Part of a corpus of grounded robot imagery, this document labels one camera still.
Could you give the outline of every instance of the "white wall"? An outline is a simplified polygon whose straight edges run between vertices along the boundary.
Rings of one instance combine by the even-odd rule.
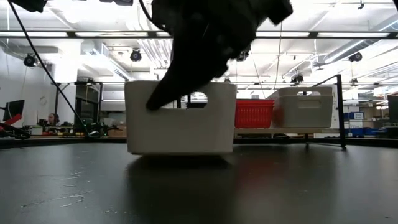
[[[21,59],[6,55],[0,48],[0,106],[4,107],[8,101],[25,100],[22,121],[15,126],[36,124],[37,118],[47,119],[53,113],[55,87],[50,82],[42,68],[27,68]]]

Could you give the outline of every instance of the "white plastic bin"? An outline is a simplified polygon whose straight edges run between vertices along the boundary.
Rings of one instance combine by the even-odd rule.
[[[146,109],[157,81],[125,84],[127,148],[131,154],[226,154],[233,151],[236,86],[209,83],[203,109]]]
[[[268,99],[275,100],[272,127],[329,128],[331,126],[332,87],[281,88]]]

